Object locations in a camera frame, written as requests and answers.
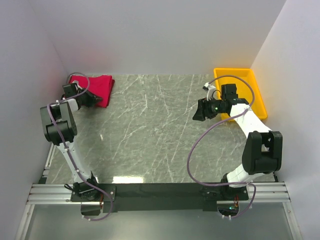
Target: marble tabletop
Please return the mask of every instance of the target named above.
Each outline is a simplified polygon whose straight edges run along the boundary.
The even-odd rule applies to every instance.
[[[192,120],[204,83],[211,75],[114,75],[107,108],[82,107],[73,114],[84,162],[100,183],[192,182],[187,156],[216,118]],[[214,128],[193,151],[190,168],[196,179],[219,182],[242,159],[246,137],[235,122]],[[274,182],[271,174],[257,182]],[[72,183],[61,152],[53,154],[47,184]]]

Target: gray wall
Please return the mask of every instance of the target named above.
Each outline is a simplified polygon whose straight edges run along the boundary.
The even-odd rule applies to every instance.
[[[0,32],[0,239],[11,240],[48,154],[39,108],[66,73],[28,1],[0,1]]]
[[[249,68],[285,0],[30,0],[69,72]]]
[[[252,69],[268,111],[283,134],[282,169],[305,239],[319,239],[320,2],[288,0]]]

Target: yellow tray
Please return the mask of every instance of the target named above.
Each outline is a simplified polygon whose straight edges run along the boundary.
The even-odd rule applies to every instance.
[[[262,100],[257,81],[254,72],[250,68],[215,68],[213,70],[214,77],[219,77],[222,75],[235,75],[237,77],[245,80],[253,89],[255,100],[252,105],[253,112],[257,115],[260,120],[266,119],[268,117],[267,111]],[[252,94],[248,86],[246,86],[242,81],[234,77],[223,77],[215,81],[215,87],[217,90],[221,91],[221,85],[224,84],[236,84],[236,92],[240,99],[246,99],[249,103],[252,101]],[[222,119],[229,118],[228,114],[222,113]]]

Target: purple cable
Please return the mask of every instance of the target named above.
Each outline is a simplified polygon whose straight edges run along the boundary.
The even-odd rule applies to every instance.
[[[81,72],[73,72],[73,73],[71,73],[71,74],[68,76],[67,79],[69,79],[69,78],[70,78],[72,75],[74,75],[74,74],[78,74],[78,75],[82,75],[82,76],[86,77],[86,79],[87,79],[87,81],[88,81],[88,86],[86,87],[86,89],[85,89],[83,92],[81,92],[81,93],[79,93],[79,94],[77,94],[77,95],[75,95],[75,96],[68,97],[68,98],[66,98],[66,99],[64,99],[64,100],[58,101],[59,104],[65,102],[65,101],[67,101],[67,100],[69,100],[69,99],[73,99],[73,98],[79,97],[79,96],[81,96],[82,94],[84,94],[86,91],[88,91],[88,89],[89,89],[89,87],[90,87],[90,80],[89,80],[89,78],[88,78],[86,75],[84,75],[83,73],[81,73]],[[54,104],[57,104],[57,103],[56,103],[56,102],[49,103],[49,104],[46,106],[46,109],[47,109],[47,111],[48,111],[48,113],[49,113],[49,116],[50,116],[50,119],[51,119],[53,125],[55,126],[55,128],[56,128],[56,130],[57,130],[57,132],[58,132],[58,134],[59,134],[59,136],[60,136],[60,138],[61,138],[61,140],[62,140],[62,143],[63,143],[63,145],[64,145],[64,148],[65,148],[65,150],[66,150],[66,152],[67,152],[67,154],[68,154],[68,156],[69,156],[69,158],[70,158],[70,160],[71,160],[71,162],[72,162],[72,165],[73,165],[73,167],[74,167],[74,170],[76,171],[76,173],[79,175],[79,177],[81,178],[81,180],[82,180],[85,184],[87,184],[88,186],[90,186],[90,187],[98,190],[99,192],[103,193],[105,196],[107,196],[107,197],[110,199],[110,209],[109,209],[109,212],[108,212],[105,216],[100,217],[100,218],[90,218],[90,217],[84,216],[84,218],[85,218],[85,219],[88,219],[89,221],[100,221],[100,220],[103,220],[103,219],[105,219],[106,217],[108,217],[108,216],[110,215],[110,213],[112,212],[112,209],[113,209],[113,207],[114,207],[113,200],[112,200],[111,196],[110,196],[107,192],[105,192],[105,191],[102,190],[101,188],[99,188],[99,187],[97,187],[97,186],[94,186],[94,185],[92,185],[91,183],[87,182],[87,180],[86,180],[86,179],[82,176],[82,174],[80,173],[80,170],[78,169],[78,167],[77,167],[77,165],[76,165],[76,163],[75,163],[75,161],[74,161],[71,153],[69,152],[69,148],[68,148],[68,146],[67,146],[67,144],[66,144],[66,140],[65,140],[65,138],[64,138],[61,130],[59,129],[59,127],[58,127],[58,125],[57,125],[57,122],[56,122],[54,116],[53,116],[52,113],[51,113],[50,105],[54,105]]]
[[[234,75],[222,75],[222,76],[218,76],[216,77],[215,79],[213,79],[212,81],[209,82],[209,84],[213,83],[214,81],[218,80],[218,79],[221,79],[221,78],[225,78],[225,77],[231,77],[231,78],[236,78],[240,81],[242,81],[245,85],[248,86],[248,88],[250,89],[251,93],[252,93],[252,101],[250,102],[249,104],[249,107],[252,106],[252,104],[254,104],[254,101],[255,101],[255,93],[254,93],[254,90],[251,88],[251,86],[245,81],[243,80],[242,78],[238,77],[238,76],[234,76]],[[251,198],[251,201],[249,202],[248,206],[240,213],[238,213],[237,215],[235,216],[232,216],[231,218],[234,219],[234,218],[237,218],[237,217],[240,217],[242,214],[244,214],[249,208],[250,206],[252,205],[254,199],[255,199],[255,196],[256,196],[256,191],[257,191],[257,187],[256,185],[254,185],[253,183],[251,182],[244,182],[244,181],[237,181],[237,182],[225,182],[225,183],[205,183],[205,182],[202,182],[202,181],[199,181],[197,179],[195,179],[195,177],[191,174],[190,172],[190,158],[191,158],[191,154],[192,152],[195,150],[197,144],[200,142],[200,140],[208,133],[210,132],[213,128],[215,128],[216,126],[220,125],[220,124],[223,124],[229,120],[232,120],[232,119],[236,119],[244,114],[246,114],[246,112],[249,110],[249,108],[247,108],[246,110],[244,110],[242,113],[236,115],[236,116],[231,116],[231,117],[228,117],[224,120],[221,120],[217,123],[215,123],[214,125],[212,125],[211,127],[209,127],[208,130],[206,130],[200,137],[197,141],[195,141],[195,143],[193,144],[190,152],[189,152],[189,155],[188,155],[188,158],[187,158],[187,161],[186,161],[186,170],[190,176],[190,178],[195,181],[196,183],[200,184],[200,185],[203,185],[203,186],[206,186],[206,187],[220,187],[220,186],[228,186],[228,185],[233,185],[233,184],[245,184],[245,185],[251,185],[253,186],[253,194],[252,194],[252,198]]]

